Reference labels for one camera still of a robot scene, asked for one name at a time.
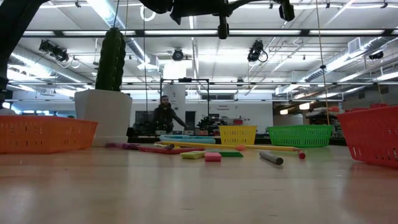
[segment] potted plant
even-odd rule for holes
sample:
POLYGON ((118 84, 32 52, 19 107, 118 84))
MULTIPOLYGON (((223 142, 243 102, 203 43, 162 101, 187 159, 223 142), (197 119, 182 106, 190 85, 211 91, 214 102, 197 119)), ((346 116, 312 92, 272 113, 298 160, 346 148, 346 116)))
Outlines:
POLYGON ((132 100, 121 93, 125 56, 123 34, 118 28, 110 28, 101 49, 95 90, 75 93, 77 118, 98 122, 93 147, 127 142, 132 100))

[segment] white pot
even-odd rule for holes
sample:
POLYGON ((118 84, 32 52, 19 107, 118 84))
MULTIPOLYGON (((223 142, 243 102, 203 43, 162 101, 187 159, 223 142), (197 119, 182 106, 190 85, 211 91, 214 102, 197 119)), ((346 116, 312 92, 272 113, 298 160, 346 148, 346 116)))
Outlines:
POLYGON ((77 118, 98 122, 93 147, 127 142, 131 105, 132 99, 121 92, 86 90, 75 93, 77 118))

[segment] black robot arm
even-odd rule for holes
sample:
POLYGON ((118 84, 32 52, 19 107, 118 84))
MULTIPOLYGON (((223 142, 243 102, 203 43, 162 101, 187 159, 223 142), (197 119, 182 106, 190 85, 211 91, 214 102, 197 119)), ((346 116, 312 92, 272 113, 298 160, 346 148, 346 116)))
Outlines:
MULTIPOLYGON (((214 15, 220 17, 220 26, 218 27, 218 36, 221 39, 227 38, 229 34, 226 18, 232 12, 250 2, 262 0, 238 0, 231 4, 228 0, 140 0, 145 7, 150 10, 163 14, 171 11, 170 17, 178 24, 181 24, 182 17, 214 15)), ((280 17, 286 21, 294 19, 294 9, 289 0, 273 0, 280 4, 280 17)))

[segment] green block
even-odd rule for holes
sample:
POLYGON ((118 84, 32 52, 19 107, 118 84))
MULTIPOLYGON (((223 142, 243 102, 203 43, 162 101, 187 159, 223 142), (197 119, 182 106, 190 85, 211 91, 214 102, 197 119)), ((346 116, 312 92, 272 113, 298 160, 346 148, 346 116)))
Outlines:
POLYGON ((236 150, 228 151, 228 150, 222 150, 222 149, 210 149, 206 150, 206 152, 218 152, 222 157, 243 157, 243 155, 236 150))
POLYGON ((200 159, 205 156, 204 151, 192 151, 180 153, 182 159, 200 159))

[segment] dark jacket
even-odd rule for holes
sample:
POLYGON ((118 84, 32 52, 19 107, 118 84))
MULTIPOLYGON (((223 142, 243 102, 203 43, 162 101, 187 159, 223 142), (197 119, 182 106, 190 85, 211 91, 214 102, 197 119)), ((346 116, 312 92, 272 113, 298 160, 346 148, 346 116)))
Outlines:
POLYGON ((155 125, 159 126, 166 126, 167 132, 170 132, 173 130, 173 119, 176 120, 178 124, 180 124, 183 127, 186 127, 187 125, 175 114, 175 111, 172 109, 171 105, 169 104, 166 108, 164 108, 162 105, 159 105, 158 108, 154 110, 154 115, 153 115, 153 122, 155 125))

